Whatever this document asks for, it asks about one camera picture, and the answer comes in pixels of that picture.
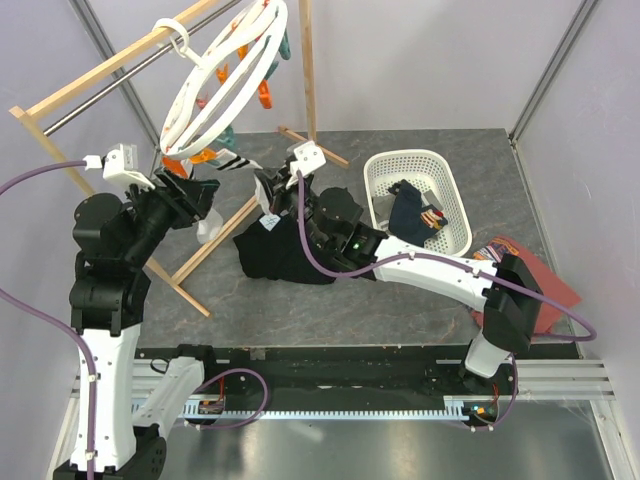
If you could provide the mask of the grey sock with white stripes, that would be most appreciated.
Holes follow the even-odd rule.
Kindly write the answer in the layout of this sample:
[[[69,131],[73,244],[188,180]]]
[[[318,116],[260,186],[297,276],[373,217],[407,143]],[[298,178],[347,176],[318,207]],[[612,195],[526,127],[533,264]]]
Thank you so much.
[[[389,220],[395,200],[396,196],[393,194],[376,196],[372,198],[374,220],[376,222],[377,229],[388,229]]]

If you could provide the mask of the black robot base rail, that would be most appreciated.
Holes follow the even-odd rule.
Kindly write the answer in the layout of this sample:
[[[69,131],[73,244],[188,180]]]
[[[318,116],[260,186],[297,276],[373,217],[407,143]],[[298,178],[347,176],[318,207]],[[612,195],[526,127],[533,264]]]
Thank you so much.
[[[359,411],[437,409],[447,397],[513,392],[513,367],[490,379],[462,369],[463,345],[216,348],[205,356],[205,393],[229,409]]]

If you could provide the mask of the dark navy sock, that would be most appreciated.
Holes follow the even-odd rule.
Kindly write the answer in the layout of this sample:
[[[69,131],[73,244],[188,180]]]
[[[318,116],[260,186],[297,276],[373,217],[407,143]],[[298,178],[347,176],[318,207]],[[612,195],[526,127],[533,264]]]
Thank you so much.
[[[448,224],[448,219],[440,210],[424,207],[421,211],[403,214],[396,225],[395,235],[412,245],[423,247],[427,240]]]

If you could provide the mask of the white round clip hanger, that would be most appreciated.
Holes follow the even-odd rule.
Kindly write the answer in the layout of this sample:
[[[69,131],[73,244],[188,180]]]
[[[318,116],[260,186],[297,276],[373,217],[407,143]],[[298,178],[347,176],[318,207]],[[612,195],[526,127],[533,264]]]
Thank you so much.
[[[192,64],[160,132],[162,167],[189,177],[194,164],[216,158],[216,153],[205,150],[227,132],[251,100],[271,107],[267,78],[280,58],[290,58],[288,16],[284,1],[253,1],[202,52],[191,47],[181,23],[170,18],[156,21],[156,29],[170,33],[175,53]]]

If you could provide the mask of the white sock black stripes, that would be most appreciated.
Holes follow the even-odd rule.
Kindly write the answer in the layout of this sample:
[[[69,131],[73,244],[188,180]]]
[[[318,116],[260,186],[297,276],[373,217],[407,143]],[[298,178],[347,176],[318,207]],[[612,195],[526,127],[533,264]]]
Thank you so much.
[[[218,172],[237,173],[251,171],[255,183],[254,196],[264,214],[271,213],[270,200],[267,189],[262,181],[265,169],[256,161],[243,157],[228,149],[221,149],[213,160],[214,168]]]

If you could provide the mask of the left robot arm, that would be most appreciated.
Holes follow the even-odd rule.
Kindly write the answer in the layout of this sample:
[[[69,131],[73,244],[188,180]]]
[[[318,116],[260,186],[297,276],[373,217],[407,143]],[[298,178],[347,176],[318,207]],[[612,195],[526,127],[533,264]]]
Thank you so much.
[[[178,346],[146,402],[133,407],[134,358],[150,279],[144,266],[171,229],[188,228],[212,208],[220,183],[187,180],[159,169],[121,200],[97,193],[78,205],[72,231],[79,247],[69,294],[80,354],[80,413],[70,458],[56,479],[157,479],[169,433],[190,395],[219,382],[212,347]]]

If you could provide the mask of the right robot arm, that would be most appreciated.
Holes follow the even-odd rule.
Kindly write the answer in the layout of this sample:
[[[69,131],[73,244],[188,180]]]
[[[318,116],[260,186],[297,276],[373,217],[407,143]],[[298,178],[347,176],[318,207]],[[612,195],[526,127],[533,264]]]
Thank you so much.
[[[273,252],[260,253],[265,276],[297,283],[316,275],[405,284],[480,312],[480,332],[457,371],[460,386],[469,393],[483,392],[503,362],[530,350],[542,290],[520,256],[478,260],[429,252],[363,223],[362,209],[347,190],[315,194],[309,172],[284,166],[258,170],[254,178],[264,214],[291,225],[288,239],[276,241]],[[299,253],[295,265],[267,266],[290,251]]]

